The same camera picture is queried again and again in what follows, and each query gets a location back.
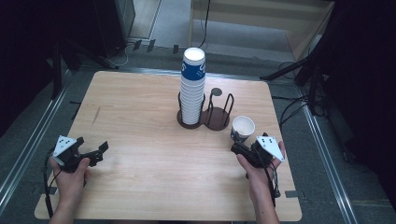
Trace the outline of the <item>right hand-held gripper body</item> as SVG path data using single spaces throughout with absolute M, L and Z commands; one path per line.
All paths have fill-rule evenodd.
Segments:
M 257 136 L 256 139 L 258 139 L 261 147 L 250 150 L 253 153 L 251 164 L 255 168 L 266 168 L 274 159 L 278 159 L 280 162 L 285 160 L 278 142 L 273 136 L 264 133 L 261 136 Z

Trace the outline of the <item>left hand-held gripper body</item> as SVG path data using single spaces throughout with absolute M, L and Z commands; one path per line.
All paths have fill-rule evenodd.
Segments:
M 83 161 L 87 162 L 88 166 L 91 166 L 91 159 L 86 154 L 80 154 L 78 151 L 78 148 L 83 143 L 84 139 L 82 137 L 73 139 L 61 135 L 50 157 L 54 161 L 53 170 L 71 174 L 77 170 Z

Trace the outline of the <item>white paper cup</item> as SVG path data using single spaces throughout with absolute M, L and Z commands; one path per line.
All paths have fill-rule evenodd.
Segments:
M 244 143 L 254 132 L 256 126 L 253 120 L 246 116 L 238 116 L 233 120 L 231 139 Z

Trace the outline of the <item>brown cup holder rack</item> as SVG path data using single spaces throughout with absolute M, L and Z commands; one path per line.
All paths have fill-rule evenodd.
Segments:
M 177 122 L 180 126 L 185 129 L 196 129 L 201 125 L 205 125 L 208 129 L 212 131 L 221 131 L 224 130 L 230 122 L 230 115 L 233 110 L 234 97 L 231 93 L 228 94 L 226 103 L 224 107 L 216 107 L 213 105 L 214 94 L 211 93 L 209 96 L 208 108 L 203 110 L 205 104 L 205 98 L 203 98 L 200 105 L 200 113 L 199 119 L 194 124 L 187 124 L 182 119 L 182 102 L 181 96 L 178 95 L 178 106 L 179 110 L 177 111 Z

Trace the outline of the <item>person's right hand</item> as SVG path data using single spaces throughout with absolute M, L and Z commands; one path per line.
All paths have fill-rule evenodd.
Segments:
M 273 159 L 273 166 L 263 169 L 253 167 L 243 155 L 238 154 L 236 158 L 247 172 L 251 200 L 271 199 L 273 192 L 270 182 L 273 179 L 273 171 L 281 164 L 281 160 Z

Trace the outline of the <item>person's left hand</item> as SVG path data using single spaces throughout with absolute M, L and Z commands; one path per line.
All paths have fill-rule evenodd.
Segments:
M 90 160 L 85 158 L 74 173 L 64 173 L 61 171 L 59 164 L 53 159 L 49 159 L 57 187 L 60 192 L 59 207 L 77 207 L 82 199 L 84 181 L 90 176 Z

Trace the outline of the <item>stack of paper cups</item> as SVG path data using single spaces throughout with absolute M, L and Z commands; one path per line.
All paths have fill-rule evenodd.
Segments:
M 198 48 L 184 51 L 181 65 L 180 102 L 182 121 L 187 125 L 199 121 L 205 87 L 205 53 Z

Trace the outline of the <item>black tripod stand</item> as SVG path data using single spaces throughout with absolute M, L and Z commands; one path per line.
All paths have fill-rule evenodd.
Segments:
M 63 86 L 62 66 L 64 61 L 67 67 L 71 70 L 78 70 L 81 67 L 81 62 L 78 59 L 77 53 L 81 53 L 96 63 L 102 65 L 106 69 L 118 69 L 117 65 L 111 65 L 99 56 L 95 55 L 90 50 L 84 48 L 76 41 L 70 39 L 59 39 L 55 42 L 52 48 L 52 76 L 53 76 L 53 91 L 52 99 L 55 99 L 61 92 Z
M 296 86 L 302 87 L 307 81 L 310 81 L 309 85 L 309 93 L 308 93 L 308 108 L 313 115 L 316 115 L 317 112 L 315 110 L 315 101 L 316 101 L 316 93 L 319 83 L 319 78 L 321 76 L 321 67 L 319 65 L 319 59 L 321 54 L 321 48 L 315 47 L 311 53 L 309 53 L 306 57 L 302 58 L 300 61 L 296 63 L 292 63 L 291 65 L 286 66 L 283 69 L 273 73 L 269 76 L 262 76 L 260 80 L 274 80 L 278 77 L 282 77 L 287 73 L 290 73 L 296 69 L 299 69 L 297 76 L 294 78 L 294 84 Z

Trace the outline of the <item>dark curtain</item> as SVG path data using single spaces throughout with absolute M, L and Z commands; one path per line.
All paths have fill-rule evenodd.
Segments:
M 335 0 L 334 12 L 325 87 L 352 131 L 346 148 L 396 197 L 396 0 Z
M 83 0 L 0 0 L 0 136 L 52 80 L 53 47 Z

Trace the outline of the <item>black cabinet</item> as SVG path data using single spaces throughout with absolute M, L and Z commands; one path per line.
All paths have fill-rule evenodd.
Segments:
M 134 19 L 134 0 L 93 0 L 99 25 L 101 54 L 111 57 L 124 49 Z

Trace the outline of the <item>aluminium floor rail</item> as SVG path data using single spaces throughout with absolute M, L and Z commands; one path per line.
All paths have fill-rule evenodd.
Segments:
M 336 200 L 344 222 L 346 224 L 359 224 L 356 213 L 353 209 L 351 201 L 349 200 L 344 183 L 340 178 L 340 175 L 338 174 L 338 171 L 332 160 L 330 151 L 327 147 L 326 141 L 323 137 L 321 129 L 318 126 L 318 121 L 316 117 L 312 115 L 307 105 L 304 107 L 304 115 L 310 131 L 313 135 L 315 144 L 318 149 L 318 154 L 321 158 L 326 175 L 332 187 L 334 198 Z
M 74 76 L 75 75 L 70 70 L 66 70 L 64 72 L 64 84 L 62 85 L 60 92 L 54 99 L 50 100 L 46 110 L 44 111 L 44 114 L 41 116 L 32 134 L 25 142 L 20 156 L 16 159 L 16 162 L 8 173 L 7 178 L 0 186 L 0 215 L 7 207 L 7 204 L 12 197 L 12 194 L 14 193 L 16 187 L 21 181 L 21 177 L 25 172 L 28 164 L 30 163 L 30 160 L 33 158 L 41 139 L 46 133 L 56 112 L 58 111 L 61 103 L 63 102 L 67 89 Z

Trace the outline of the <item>light wooden shelf frame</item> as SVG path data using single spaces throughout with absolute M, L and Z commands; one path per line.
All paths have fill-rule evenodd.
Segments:
M 242 24 L 284 30 L 296 60 L 317 35 L 323 34 L 333 0 L 190 0 L 190 37 L 194 20 Z

